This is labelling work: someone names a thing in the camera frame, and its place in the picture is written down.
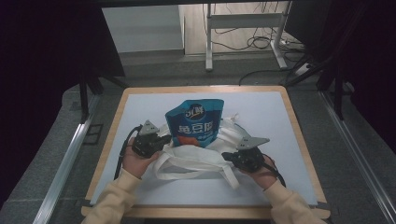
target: metal desk leg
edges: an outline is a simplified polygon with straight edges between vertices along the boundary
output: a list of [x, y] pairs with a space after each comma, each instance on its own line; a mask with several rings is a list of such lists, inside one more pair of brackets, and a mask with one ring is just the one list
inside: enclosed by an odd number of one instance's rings
[[285, 29], [286, 19], [288, 18], [288, 15], [289, 15], [290, 5], [291, 5], [291, 2], [288, 2], [284, 11], [282, 12], [279, 26], [277, 28], [275, 40], [271, 41], [271, 48], [273, 49], [273, 52], [275, 54], [275, 57], [276, 57], [277, 63], [279, 64], [280, 69], [288, 68], [288, 66], [286, 65], [285, 59], [283, 59], [282, 53], [279, 50], [279, 42], [280, 42], [280, 37], [282, 36], [282, 33], [283, 33], [283, 29]]
[[206, 71], [210, 72], [213, 70], [212, 21], [210, 4], [207, 4], [206, 27]]

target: person's right hand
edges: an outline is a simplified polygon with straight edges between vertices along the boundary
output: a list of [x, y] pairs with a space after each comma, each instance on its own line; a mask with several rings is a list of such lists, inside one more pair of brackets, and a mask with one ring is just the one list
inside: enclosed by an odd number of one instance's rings
[[[275, 168], [275, 162], [271, 160], [267, 155], [263, 155], [265, 163]], [[255, 173], [248, 173], [241, 170], [245, 175], [249, 175], [253, 180], [263, 189], [270, 188], [276, 182], [276, 175], [265, 167], [262, 167]]]

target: white wall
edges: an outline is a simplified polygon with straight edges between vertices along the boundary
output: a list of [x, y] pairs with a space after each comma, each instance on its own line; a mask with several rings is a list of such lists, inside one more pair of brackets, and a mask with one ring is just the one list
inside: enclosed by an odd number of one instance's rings
[[117, 51], [183, 49], [178, 6], [103, 8]]

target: gray carpet floor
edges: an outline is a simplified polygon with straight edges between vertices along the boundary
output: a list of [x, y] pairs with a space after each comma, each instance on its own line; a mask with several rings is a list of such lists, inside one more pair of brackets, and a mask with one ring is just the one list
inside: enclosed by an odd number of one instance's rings
[[[126, 77], [120, 80], [131, 87], [237, 85], [239, 79], [256, 70], [277, 70], [271, 53], [216, 56], [214, 71], [205, 71], [203, 57], [164, 57], [162, 59], [122, 58]], [[287, 72], [261, 72], [246, 77], [242, 85], [278, 85]], [[313, 76], [288, 88], [294, 112], [299, 120], [305, 142], [331, 208], [332, 223], [388, 223], [375, 197], [367, 187], [358, 166], [349, 154], [341, 134], [315, 88]], [[106, 141], [106, 135], [122, 95], [122, 89], [102, 79], [105, 91], [92, 120], [92, 133], [87, 135], [73, 169], [56, 204], [49, 223], [79, 223], [80, 207], [91, 183], [92, 174]], [[361, 150], [396, 201], [396, 157], [371, 126], [350, 103], [343, 100], [348, 128]], [[0, 223], [32, 223], [80, 119], [78, 87], [64, 93], [63, 107], [35, 159], [26, 170], [0, 212]], [[191, 223], [190, 220], [125, 218], [122, 223]], [[195, 223], [223, 223], [198, 220]], [[257, 220], [235, 220], [224, 223], [266, 223]]]

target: brand logo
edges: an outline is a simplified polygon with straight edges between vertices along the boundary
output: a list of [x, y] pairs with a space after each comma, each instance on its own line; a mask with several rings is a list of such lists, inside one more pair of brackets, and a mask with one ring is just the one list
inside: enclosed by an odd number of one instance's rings
[[204, 117], [205, 109], [201, 105], [193, 104], [190, 106], [189, 110], [186, 111], [185, 115], [188, 119], [198, 120]]

